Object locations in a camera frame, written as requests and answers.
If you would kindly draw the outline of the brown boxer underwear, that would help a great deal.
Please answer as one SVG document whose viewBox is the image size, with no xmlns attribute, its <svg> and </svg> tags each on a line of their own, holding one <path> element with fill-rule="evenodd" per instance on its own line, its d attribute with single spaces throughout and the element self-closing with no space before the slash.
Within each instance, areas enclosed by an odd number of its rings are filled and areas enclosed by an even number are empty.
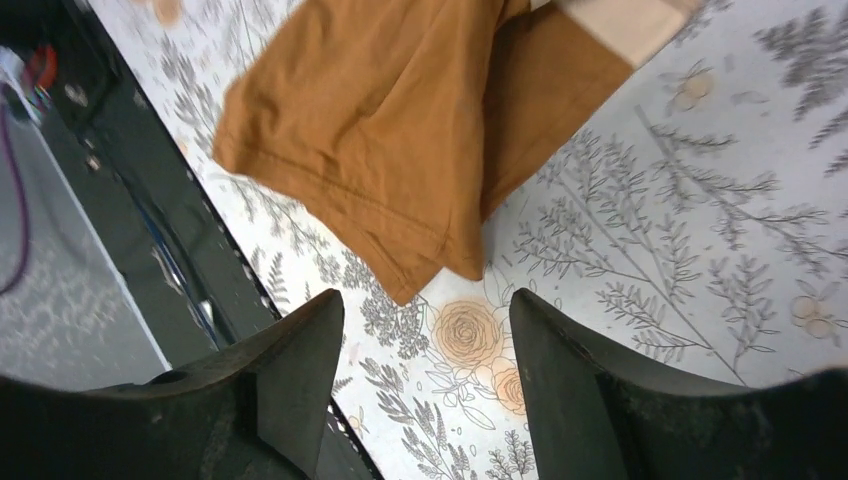
<svg viewBox="0 0 848 480">
<path fill-rule="evenodd" d="M 407 304 L 693 1 L 306 1 L 230 86 L 226 171 L 300 201 Z"/>
</svg>

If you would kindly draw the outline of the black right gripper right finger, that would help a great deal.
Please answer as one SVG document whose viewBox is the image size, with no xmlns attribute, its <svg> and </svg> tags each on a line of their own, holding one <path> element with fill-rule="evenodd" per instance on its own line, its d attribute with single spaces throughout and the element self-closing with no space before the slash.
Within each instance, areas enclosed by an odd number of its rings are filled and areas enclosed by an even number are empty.
<svg viewBox="0 0 848 480">
<path fill-rule="evenodd" d="M 509 319 L 543 479 L 843 479 L 847 372 L 760 389 L 688 373 L 528 289 Z"/>
</svg>

